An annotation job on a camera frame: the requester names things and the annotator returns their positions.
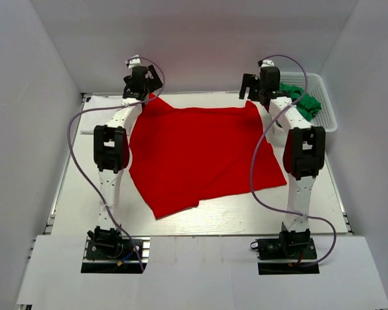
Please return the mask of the red t shirt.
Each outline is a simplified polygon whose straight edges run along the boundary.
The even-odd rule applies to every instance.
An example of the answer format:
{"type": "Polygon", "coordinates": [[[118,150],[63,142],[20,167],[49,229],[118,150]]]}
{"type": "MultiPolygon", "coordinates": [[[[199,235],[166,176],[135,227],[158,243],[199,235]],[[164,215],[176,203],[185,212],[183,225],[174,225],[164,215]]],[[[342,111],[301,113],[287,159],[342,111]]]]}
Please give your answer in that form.
{"type": "Polygon", "coordinates": [[[175,108],[154,98],[138,116],[129,146],[130,175],[157,219],[202,200],[286,185],[251,101],[175,108]]]}

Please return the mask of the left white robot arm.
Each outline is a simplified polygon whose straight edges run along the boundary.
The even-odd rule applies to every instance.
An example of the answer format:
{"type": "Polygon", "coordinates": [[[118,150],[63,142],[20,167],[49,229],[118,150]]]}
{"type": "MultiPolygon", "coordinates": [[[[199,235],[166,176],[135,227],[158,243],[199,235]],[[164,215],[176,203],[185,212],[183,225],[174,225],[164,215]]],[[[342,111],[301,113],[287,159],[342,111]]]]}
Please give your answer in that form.
{"type": "Polygon", "coordinates": [[[117,111],[93,132],[93,159],[99,176],[100,224],[103,229],[122,233],[114,218],[119,204],[120,184],[131,161],[128,133],[130,126],[149,102],[149,96],[162,90],[164,82],[154,65],[130,65],[131,73],[124,77],[125,88],[117,111]]]}

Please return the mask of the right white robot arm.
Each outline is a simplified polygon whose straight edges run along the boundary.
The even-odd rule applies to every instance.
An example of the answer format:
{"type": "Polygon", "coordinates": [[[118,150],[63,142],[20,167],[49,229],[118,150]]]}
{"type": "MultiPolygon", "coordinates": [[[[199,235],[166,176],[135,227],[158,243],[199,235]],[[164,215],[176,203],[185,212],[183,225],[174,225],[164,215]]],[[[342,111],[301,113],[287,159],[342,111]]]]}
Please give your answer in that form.
{"type": "Polygon", "coordinates": [[[281,73],[273,61],[259,62],[260,73],[244,74],[239,97],[258,101],[286,134],[283,167],[288,174],[288,204],[279,233],[280,252],[295,257],[310,242],[311,192],[325,163],[325,129],[313,126],[280,89],[281,73]]]}

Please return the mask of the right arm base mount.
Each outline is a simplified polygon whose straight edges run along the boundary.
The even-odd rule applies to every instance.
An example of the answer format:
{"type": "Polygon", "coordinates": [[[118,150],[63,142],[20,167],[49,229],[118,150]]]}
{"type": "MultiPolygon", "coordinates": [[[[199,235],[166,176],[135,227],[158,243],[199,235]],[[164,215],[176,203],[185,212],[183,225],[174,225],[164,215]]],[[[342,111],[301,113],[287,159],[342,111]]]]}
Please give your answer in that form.
{"type": "Polygon", "coordinates": [[[312,238],[306,245],[284,250],[279,238],[260,238],[251,242],[250,249],[257,253],[258,274],[301,275],[319,274],[319,265],[311,265],[318,258],[312,238]]]}

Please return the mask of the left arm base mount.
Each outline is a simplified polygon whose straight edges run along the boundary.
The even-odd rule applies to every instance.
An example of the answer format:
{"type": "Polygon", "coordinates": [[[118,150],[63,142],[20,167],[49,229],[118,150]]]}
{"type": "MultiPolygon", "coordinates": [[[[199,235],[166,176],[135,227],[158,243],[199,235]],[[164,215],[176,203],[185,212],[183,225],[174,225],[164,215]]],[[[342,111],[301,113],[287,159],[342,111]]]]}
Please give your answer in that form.
{"type": "Polygon", "coordinates": [[[85,243],[82,274],[142,274],[138,255],[143,268],[146,268],[149,259],[150,238],[134,239],[135,246],[127,239],[116,247],[97,245],[90,238],[85,243]]]}

